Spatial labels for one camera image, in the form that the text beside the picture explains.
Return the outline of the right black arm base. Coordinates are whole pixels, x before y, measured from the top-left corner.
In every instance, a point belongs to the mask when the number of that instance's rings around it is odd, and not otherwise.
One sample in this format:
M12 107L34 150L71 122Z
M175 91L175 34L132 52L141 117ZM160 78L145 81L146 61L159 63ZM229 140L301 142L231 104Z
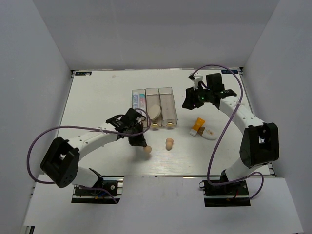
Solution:
M207 180L199 183L204 193L205 207L249 207L251 205L246 181L213 186Z

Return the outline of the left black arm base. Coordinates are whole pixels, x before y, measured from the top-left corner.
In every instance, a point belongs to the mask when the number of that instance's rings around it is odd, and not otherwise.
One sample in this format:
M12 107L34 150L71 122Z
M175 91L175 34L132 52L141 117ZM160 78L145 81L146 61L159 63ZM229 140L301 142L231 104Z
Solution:
M75 186L72 203L79 204L118 204L123 190L123 177L105 177L102 184L97 185L101 190L87 190Z

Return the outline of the white tube blue logo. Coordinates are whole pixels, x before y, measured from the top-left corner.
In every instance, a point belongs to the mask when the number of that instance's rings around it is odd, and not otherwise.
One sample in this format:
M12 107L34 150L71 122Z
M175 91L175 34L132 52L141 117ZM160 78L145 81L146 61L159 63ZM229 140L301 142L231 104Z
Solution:
M132 108L133 109L139 108L139 93L138 92L132 93Z

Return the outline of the beige makeup sponge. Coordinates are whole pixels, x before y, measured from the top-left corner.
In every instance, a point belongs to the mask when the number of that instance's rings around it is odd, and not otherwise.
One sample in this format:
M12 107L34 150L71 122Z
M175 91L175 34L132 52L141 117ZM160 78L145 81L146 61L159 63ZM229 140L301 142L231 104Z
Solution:
M168 151L170 151L172 149L173 143L174 143L174 140L172 138L166 139L165 147Z
M144 147L144 152L147 153L147 154L150 154L152 151L152 147L151 146L146 146Z

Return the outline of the white tube pink blue print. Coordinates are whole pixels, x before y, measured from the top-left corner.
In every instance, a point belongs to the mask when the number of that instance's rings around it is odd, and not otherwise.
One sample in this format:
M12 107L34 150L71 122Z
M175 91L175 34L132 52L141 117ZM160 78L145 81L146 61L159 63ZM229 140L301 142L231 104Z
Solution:
M142 109L144 111L147 110L147 106L146 106L146 96L143 93L139 94L139 109Z

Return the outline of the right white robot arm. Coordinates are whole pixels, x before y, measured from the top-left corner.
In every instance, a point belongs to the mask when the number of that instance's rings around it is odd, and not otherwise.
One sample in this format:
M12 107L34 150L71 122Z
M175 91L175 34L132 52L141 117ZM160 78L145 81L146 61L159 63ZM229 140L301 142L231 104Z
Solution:
M256 117L242 104L242 96L231 89L225 89L222 75L214 73L203 76L192 73L189 76L193 86L186 89L184 109L192 110L203 106L204 103L214 105L229 117L229 123L234 123L242 133L239 149L239 159L225 169L219 183L210 185L220 186L225 194L232 194L238 188L238 182L255 174L255 170L279 159L279 135L275 123L265 123Z

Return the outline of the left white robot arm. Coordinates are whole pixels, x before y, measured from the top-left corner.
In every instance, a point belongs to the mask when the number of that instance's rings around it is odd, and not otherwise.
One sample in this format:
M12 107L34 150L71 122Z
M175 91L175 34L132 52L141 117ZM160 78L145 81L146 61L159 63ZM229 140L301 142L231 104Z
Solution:
M116 115L98 128L87 128L87 133L71 138L55 138L45 154L40 168L60 188L69 184L86 187L94 195L103 189L102 176L91 168L79 166L79 161L106 144L127 138L131 146L147 147L142 120L150 121L147 112L129 108L123 115Z

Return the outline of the round cream powder puff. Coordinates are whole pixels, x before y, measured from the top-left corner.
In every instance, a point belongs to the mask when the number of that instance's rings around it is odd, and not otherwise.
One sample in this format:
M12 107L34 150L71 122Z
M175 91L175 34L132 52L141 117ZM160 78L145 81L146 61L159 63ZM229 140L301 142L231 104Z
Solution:
M148 115L151 120L157 119L161 114L161 107L157 104L148 108Z

